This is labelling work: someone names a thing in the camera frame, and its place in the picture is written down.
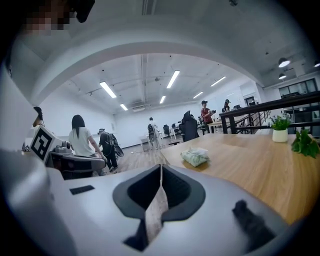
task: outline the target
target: plastic bag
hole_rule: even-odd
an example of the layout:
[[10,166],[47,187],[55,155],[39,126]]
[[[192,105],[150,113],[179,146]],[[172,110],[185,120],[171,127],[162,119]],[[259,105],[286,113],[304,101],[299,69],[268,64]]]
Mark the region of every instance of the plastic bag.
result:
[[207,155],[207,150],[203,148],[190,148],[180,153],[183,160],[187,161],[194,167],[205,163],[209,157]]

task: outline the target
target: white ceiling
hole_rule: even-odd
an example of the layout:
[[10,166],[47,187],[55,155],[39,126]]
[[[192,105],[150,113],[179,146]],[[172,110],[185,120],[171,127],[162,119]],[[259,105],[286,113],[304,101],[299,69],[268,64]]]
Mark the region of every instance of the white ceiling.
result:
[[[315,71],[317,56],[310,42],[291,15],[270,0],[239,0],[237,6],[231,6],[228,0],[96,0],[85,23],[73,19],[66,25],[67,30],[51,31],[50,36],[25,35],[21,41],[45,61],[75,35],[101,21],[110,20],[108,25],[112,27],[118,18],[140,15],[171,15],[211,28],[217,37],[226,38],[241,49],[261,74],[264,86],[278,83],[283,71],[286,79],[296,77],[294,63],[303,65],[306,73]],[[281,57],[290,59],[291,64],[279,69]],[[148,96],[156,97],[152,91]]]
[[[175,70],[180,74],[172,87],[167,89]],[[226,76],[224,80],[211,87],[223,76]],[[216,87],[243,76],[232,68],[207,59],[151,53],[118,58],[94,66],[74,76],[65,86],[86,95],[89,100],[99,102],[115,114],[123,111],[120,104],[130,109],[143,104],[151,104],[152,108],[156,108],[195,102],[198,99],[193,97],[198,93],[210,94]],[[101,81],[108,84],[117,98],[111,98],[100,86]],[[160,104],[162,96],[166,98]]]

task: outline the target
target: white t-shirt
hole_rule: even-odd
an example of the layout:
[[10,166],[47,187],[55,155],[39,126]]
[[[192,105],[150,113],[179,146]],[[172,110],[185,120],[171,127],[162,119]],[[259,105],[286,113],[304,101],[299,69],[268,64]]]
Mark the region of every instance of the white t-shirt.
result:
[[69,133],[69,142],[77,156],[89,157],[95,152],[89,146],[88,138],[92,136],[89,129],[86,127],[79,127],[79,138],[77,137],[76,129]]

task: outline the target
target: green leaves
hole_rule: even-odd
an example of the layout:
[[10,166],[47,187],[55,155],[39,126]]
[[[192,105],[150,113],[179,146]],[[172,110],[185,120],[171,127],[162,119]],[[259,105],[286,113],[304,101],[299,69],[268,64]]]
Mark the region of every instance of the green leaves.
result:
[[290,119],[287,116],[277,116],[276,118],[271,118],[271,121],[273,125],[271,128],[273,128],[276,131],[284,131],[287,129],[290,125]]
[[318,144],[308,136],[308,130],[306,129],[302,130],[301,134],[298,131],[296,132],[296,138],[291,145],[291,149],[294,152],[313,158],[316,158],[316,155],[320,154]]

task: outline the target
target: black metal railing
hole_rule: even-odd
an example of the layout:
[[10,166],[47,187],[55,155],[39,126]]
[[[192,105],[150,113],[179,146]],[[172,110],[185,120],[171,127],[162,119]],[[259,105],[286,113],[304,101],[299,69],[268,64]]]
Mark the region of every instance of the black metal railing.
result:
[[[250,130],[253,133],[254,129],[270,129],[267,125],[261,125],[262,122],[262,112],[264,121],[268,118],[271,110],[277,110],[281,108],[300,106],[304,104],[318,103],[320,102],[320,91],[315,91],[307,94],[301,94],[298,96],[273,100],[253,106],[247,106],[244,108],[234,109],[228,112],[220,113],[223,133],[228,133],[228,128],[231,129],[232,134],[237,134],[243,130]],[[252,114],[257,114],[258,116],[255,120],[252,120]],[[247,115],[241,120],[235,121],[235,117]],[[229,118],[230,125],[227,126],[226,118]],[[254,125],[254,122],[259,118],[260,125]],[[245,119],[249,119],[247,126],[237,126],[237,124],[243,122]],[[299,122],[292,123],[289,127],[312,127],[319,126],[320,121],[315,122]]]

